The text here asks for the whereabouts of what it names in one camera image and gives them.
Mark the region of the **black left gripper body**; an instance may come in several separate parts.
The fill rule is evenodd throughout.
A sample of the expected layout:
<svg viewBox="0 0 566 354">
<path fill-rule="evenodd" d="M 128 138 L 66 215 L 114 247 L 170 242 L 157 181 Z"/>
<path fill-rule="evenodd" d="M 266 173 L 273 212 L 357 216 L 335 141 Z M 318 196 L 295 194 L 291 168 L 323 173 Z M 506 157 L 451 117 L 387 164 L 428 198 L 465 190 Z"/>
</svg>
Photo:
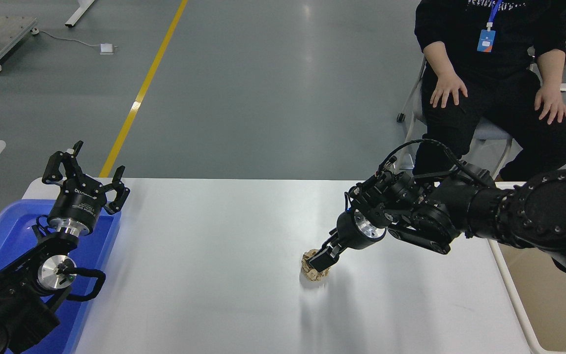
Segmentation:
<svg viewBox="0 0 566 354">
<path fill-rule="evenodd" d="M 99 187 L 100 182 L 90 177 L 65 180 L 49 213 L 49 225 L 56 227 L 57 220 L 73 219 L 88 229 L 94 229 L 103 205 L 95 193 Z"/>
</svg>

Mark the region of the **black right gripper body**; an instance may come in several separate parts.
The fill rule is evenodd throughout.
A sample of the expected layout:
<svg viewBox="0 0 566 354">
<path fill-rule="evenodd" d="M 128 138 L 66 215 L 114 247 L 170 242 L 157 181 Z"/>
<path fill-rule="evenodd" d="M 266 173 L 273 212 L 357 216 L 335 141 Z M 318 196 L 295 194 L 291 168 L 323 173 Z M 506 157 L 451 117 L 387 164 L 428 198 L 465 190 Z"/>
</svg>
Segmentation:
<svg viewBox="0 0 566 354">
<path fill-rule="evenodd" d="M 372 244 L 372 224 L 359 211 L 345 211 L 337 219 L 339 245 L 360 250 Z"/>
</svg>

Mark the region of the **person's right hand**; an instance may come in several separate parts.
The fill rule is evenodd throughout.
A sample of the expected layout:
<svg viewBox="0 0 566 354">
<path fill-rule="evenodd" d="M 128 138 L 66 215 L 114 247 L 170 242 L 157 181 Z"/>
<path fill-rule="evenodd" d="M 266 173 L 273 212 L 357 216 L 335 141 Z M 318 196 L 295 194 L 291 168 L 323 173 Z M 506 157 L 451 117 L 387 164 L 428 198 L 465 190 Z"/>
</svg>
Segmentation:
<svg viewBox="0 0 566 354">
<path fill-rule="evenodd" d="M 454 105 L 458 106 L 460 97 L 467 98 L 469 92 L 463 80 L 456 72 L 443 72 L 437 74 L 437 83 L 434 88 L 429 103 L 433 108 L 446 108 L 451 98 Z"/>
</svg>

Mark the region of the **person's left hand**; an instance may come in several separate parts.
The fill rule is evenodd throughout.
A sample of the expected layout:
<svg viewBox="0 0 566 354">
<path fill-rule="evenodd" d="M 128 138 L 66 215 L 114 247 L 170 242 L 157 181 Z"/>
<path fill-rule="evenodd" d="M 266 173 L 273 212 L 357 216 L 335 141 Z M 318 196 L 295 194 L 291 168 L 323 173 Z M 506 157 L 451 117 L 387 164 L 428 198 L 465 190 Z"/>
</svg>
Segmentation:
<svg viewBox="0 0 566 354">
<path fill-rule="evenodd" d="M 535 110 L 540 112 L 539 120 L 548 125 L 562 123 L 566 119 L 566 103 L 560 90 L 560 83 L 544 84 L 537 90 Z"/>
</svg>

